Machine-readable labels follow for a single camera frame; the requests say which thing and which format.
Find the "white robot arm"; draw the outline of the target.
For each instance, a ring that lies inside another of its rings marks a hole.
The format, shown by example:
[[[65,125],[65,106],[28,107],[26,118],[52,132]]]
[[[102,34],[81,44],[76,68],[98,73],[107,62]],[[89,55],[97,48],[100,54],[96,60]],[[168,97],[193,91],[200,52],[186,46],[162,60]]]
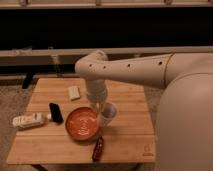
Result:
[[[75,64],[91,103],[107,80],[162,88],[155,171],[213,171],[213,53],[170,53],[110,61],[98,50]]]

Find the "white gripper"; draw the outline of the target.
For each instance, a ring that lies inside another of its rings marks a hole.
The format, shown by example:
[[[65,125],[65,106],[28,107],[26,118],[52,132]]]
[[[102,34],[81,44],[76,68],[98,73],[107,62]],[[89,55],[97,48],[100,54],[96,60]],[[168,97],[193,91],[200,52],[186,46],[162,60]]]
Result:
[[[90,107],[97,111],[97,104],[100,103],[99,113],[102,115],[105,110],[107,99],[107,88],[104,80],[86,80],[86,95],[88,100],[90,101]]]

